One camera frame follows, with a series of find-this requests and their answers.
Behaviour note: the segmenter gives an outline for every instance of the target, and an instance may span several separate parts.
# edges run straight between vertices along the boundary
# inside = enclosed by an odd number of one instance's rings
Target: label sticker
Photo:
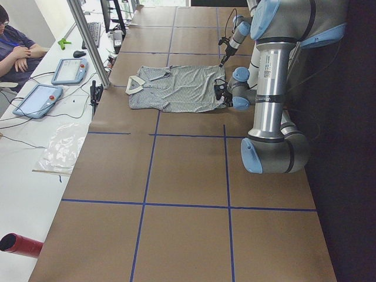
[[[278,54],[268,53],[266,56],[261,58],[260,66],[262,66],[262,69],[258,73],[258,76],[261,78],[275,79],[277,73],[277,65]]]

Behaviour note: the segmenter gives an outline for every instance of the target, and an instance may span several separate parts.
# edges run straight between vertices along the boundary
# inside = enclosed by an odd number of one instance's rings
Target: computer mouse
[[[84,52],[84,51],[74,51],[73,52],[74,58],[80,58],[80,57],[85,56],[85,55],[86,55],[86,52]]]

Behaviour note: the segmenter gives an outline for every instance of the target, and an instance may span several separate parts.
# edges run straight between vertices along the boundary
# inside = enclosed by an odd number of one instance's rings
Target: white table
[[[101,14],[92,14],[87,21],[103,21]],[[67,26],[62,32],[62,37],[71,26]],[[113,52],[112,42],[108,40],[102,26],[102,37],[98,48],[103,62]],[[39,64],[33,77],[45,72],[55,71],[58,62],[62,58],[72,58],[75,50],[81,50],[82,38],[77,29],[66,38],[72,44],[67,44],[64,51],[55,42],[42,62]],[[81,83],[88,83],[80,89],[80,86],[64,86],[64,96],[70,95],[64,100],[58,101],[48,112],[49,115],[67,113],[79,119],[63,115],[58,117],[46,116],[42,119],[30,120],[23,125],[0,129],[0,132],[10,138],[21,140],[35,146],[46,147],[57,130],[63,124],[77,123],[88,126],[92,119],[92,107],[90,105],[89,88],[92,80],[100,81],[97,75],[92,78],[95,68],[89,57],[88,72]],[[51,84],[52,75],[39,76],[36,80],[42,84]],[[25,97],[36,85],[33,80],[28,81],[18,93],[17,97]],[[13,106],[10,106],[1,117],[0,127],[20,124],[28,119],[14,118]],[[8,233],[17,233],[38,241],[44,241],[51,226],[53,217],[58,208],[69,176],[63,174],[50,174],[33,172],[36,162],[40,159],[43,149],[33,149],[23,143],[14,142],[4,137],[0,139],[0,238]],[[35,266],[36,259],[19,256],[6,252],[0,252],[0,281],[26,282]]]

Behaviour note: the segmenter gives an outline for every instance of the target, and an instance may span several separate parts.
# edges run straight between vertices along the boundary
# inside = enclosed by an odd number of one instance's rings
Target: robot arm
[[[283,110],[290,51],[297,42],[301,48],[315,48],[339,41],[348,0],[261,0],[256,10],[254,4],[248,0],[250,12],[254,11],[250,35],[257,52],[253,56],[260,62],[258,72],[251,68],[253,63],[250,66],[251,74],[257,74],[257,93],[254,99],[245,95],[249,92],[243,81],[247,75],[239,79],[238,69],[226,88],[235,108],[236,100],[243,98],[247,106],[255,104],[253,128],[242,140],[241,156],[252,173],[296,172],[308,161],[309,145]]]
[[[220,67],[222,67],[224,63],[227,62],[230,56],[235,55],[240,44],[242,44],[245,38],[249,36],[250,30],[251,30],[250,22],[251,22],[251,19],[246,19],[240,15],[234,17],[233,19],[234,35],[231,37],[231,39],[228,39],[224,36],[218,42],[218,45],[222,45],[223,43],[227,45],[226,51],[225,51],[226,54],[221,60],[221,63],[219,65]]]

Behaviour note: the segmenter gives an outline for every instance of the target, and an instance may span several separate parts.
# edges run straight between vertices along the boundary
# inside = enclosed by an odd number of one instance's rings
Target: green clamp
[[[65,50],[65,44],[72,44],[71,42],[67,41],[65,38],[62,38],[58,41],[58,44],[60,45],[60,48],[62,50]]]

